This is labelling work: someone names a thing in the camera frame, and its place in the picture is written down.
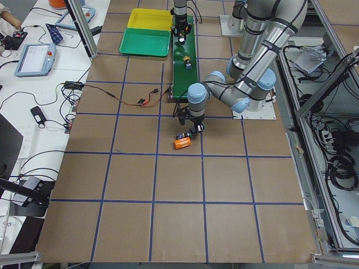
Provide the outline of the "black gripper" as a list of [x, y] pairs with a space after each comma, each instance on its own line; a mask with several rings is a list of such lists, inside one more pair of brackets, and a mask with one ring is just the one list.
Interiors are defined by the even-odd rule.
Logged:
[[192, 24], [189, 24], [186, 20], [183, 22], [175, 22], [171, 27], [173, 35], [188, 35], [191, 32]]
[[190, 127], [189, 133], [190, 138], [194, 138], [199, 132], [199, 125], [203, 122], [205, 118], [205, 110], [201, 110], [199, 112], [191, 110], [188, 106], [184, 108], [177, 108], [176, 109], [176, 117], [180, 125], [184, 126], [186, 120], [190, 120], [194, 126]]

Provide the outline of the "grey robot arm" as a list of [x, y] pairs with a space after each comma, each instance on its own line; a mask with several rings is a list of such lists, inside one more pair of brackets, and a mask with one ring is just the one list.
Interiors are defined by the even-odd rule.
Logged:
[[276, 82], [269, 68], [288, 39], [301, 28], [307, 1], [236, 1], [232, 16], [245, 21], [238, 53], [227, 65], [227, 74], [235, 80], [225, 82], [224, 75], [213, 71], [205, 80], [187, 89], [188, 106], [176, 106], [173, 116], [180, 125], [190, 120], [194, 133], [202, 131], [208, 99], [215, 97], [236, 113], [257, 112]]
[[176, 37], [188, 35], [192, 30], [192, 24], [187, 20], [187, 1], [174, 0], [170, 13], [174, 18], [174, 23], [171, 27], [172, 34]]

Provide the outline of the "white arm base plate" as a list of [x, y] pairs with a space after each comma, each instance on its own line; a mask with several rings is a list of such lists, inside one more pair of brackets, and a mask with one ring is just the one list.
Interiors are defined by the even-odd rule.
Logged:
[[220, 15], [220, 27], [223, 36], [240, 37], [245, 29], [245, 21], [232, 15]]
[[256, 86], [249, 95], [249, 104], [240, 113], [232, 111], [234, 119], [276, 120], [274, 103], [276, 101], [275, 86]]

